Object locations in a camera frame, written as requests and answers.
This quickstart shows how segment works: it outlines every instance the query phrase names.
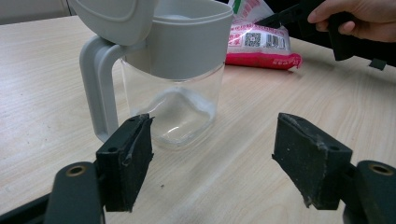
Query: gray plastic lid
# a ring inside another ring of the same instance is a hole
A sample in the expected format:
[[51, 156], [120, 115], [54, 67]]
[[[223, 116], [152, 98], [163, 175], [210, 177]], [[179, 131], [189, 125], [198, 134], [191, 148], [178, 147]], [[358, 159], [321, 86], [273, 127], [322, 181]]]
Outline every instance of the gray plastic lid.
[[71, 0], [71, 7], [96, 34], [130, 46], [149, 33], [159, 0]]

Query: snack package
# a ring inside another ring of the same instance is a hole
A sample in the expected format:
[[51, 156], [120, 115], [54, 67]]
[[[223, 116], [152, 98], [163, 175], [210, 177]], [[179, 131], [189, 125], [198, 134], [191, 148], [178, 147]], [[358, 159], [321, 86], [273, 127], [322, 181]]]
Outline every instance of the snack package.
[[226, 64], [274, 69], [299, 68], [303, 62], [299, 54], [290, 51], [286, 28], [255, 25], [274, 12], [262, 0], [235, 0]]

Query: wooden table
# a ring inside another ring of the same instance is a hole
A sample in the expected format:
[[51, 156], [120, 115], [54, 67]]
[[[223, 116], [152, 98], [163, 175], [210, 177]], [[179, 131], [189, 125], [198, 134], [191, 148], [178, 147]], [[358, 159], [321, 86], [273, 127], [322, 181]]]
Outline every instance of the wooden table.
[[[0, 214], [49, 193], [55, 174], [94, 161], [94, 135], [78, 55], [93, 33], [77, 17], [0, 26]], [[352, 163], [396, 166], [396, 69], [368, 67], [296, 39], [300, 69], [226, 66], [219, 113], [206, 140], [180, 151], [154, 146], [129, 213], [108, 223], [343, 223], [337, 211], [306, 209], [271, 159], [277, 114], [310, 120], [354, 149]], [[120, 122], [128, 109], [113, 68]]]

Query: black plastic bracket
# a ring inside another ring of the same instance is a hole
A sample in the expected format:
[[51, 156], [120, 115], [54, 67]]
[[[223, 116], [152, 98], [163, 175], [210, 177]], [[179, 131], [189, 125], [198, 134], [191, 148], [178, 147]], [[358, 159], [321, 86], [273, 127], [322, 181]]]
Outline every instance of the black plastic bracket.
[[[323, 0], [301, 0], [300, 4], [269, 16], [268, 18], [256, 22], [256, 24], [279, 28], [282, 25], [297, 21], [302, 36], [310, 36], [316, 33], [317, 30], [315, 28], [315, 24], [311, 24], [307, 21], [308, 15], [322, 2]], [[352, 18], [352, 14], [346, 12], [331, 15], [329, 18], [329, 38], [332, 43], [332, 50], [336, 61], [343, 61], [355, 55], [355, 52], [351, 47], [351, 41], [353, 41], [354, 37], [341, 35], [338, 32], [338, 27], [342, 23], [350, 21]]]
[[396, 169], [378, 161], [350, 164], [352, 150], [306, 119], [280, 113], [273, 159], [301, 192], [306, 206], [346, 204], [346, 224], [396, 223]]
[[0, 216], [1, 224], [105, 223], [107, 212], [132, 212], [153, 158], [149, 114], [127, 119], [96, 152], [55, 176], [53, 189]]

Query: pitcher handle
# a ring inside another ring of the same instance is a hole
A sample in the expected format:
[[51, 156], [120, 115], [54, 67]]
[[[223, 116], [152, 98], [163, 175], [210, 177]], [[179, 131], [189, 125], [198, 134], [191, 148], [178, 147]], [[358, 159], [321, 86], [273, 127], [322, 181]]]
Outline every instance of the pitcher handle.
[[79, 66], [96, 136], [105, 142], [118, 128], [112, 68], [120, 57], [146, 46], [142, 41], [132, 46], [120, 46], [95, 36], [79, 55]]

